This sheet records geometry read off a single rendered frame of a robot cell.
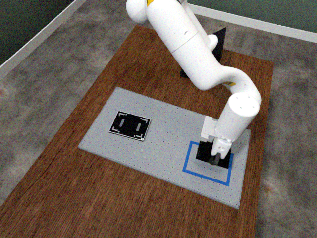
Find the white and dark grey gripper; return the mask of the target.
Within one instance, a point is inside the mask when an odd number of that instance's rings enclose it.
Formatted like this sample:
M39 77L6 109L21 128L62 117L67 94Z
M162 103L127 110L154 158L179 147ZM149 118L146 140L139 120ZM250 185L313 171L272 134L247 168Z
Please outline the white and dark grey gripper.
M213 143L213 147L212 147L212 157L209 159L208 163L211 165L218 165L219 159L224 159L225 156L227 155L232 142L231 143L227 143L226 140L222 140L219 139L217 137L215 137L212 141ZM216 156L214 158L214 156ZM213 163L212 163L213 162Z

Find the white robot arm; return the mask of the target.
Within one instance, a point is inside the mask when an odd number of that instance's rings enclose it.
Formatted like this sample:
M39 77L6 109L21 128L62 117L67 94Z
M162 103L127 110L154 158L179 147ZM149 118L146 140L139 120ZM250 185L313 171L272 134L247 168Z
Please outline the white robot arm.
M230 90L233 95L218 121L205 116L199 140L206 142L210 135L235 142L259 112L261 96L247 74L218 63L212 54L217 36L207 36L187 0L179 1L127 0L126 10L136 24L152 25L198 89L209 90L221 83Z

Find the blue tape rectangle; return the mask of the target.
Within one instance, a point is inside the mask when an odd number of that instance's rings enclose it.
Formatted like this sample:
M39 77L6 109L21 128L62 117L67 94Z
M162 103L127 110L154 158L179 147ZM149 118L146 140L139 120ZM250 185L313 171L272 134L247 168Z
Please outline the blue tape rectangle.
M217 179L214 179L214 178L210 178L210 177L208 177L208 176L204 176L204 175L201 175L201 174L198 174L198 173L195 173L195 172L186 170L187 163L188 163L189 156L190 156L190 152L191 152L191 148L192 148L192 144L199 145L198 142L190 141L189 148L188 148L188 152L187 152L187 155L186 155L186 159L185 159L185 163L184 163L184 166L183 166L183 170L182 170L182 171L183 171L183 172L186 172L186 173L189 173L189 174L192 174L192 175L195 175L195 176L198 176L198 177L201 177L201 178L204 178L204 179L208 179L208 180L211 180L211 181L220 183L220 184L222 184L222 185L225 185L225 186L228 186L228 187L229 187L229 184L230 184L230 176L231 176L231 169L232 169L232 162L233 162L233 155L234 155L234 154L231 153L231 155L230 155L230 162L229 162L229 168L228 168L228 174L227 174L227 181L226 181L226 182L223 182L223 181L220 181L220 180L217 180Z

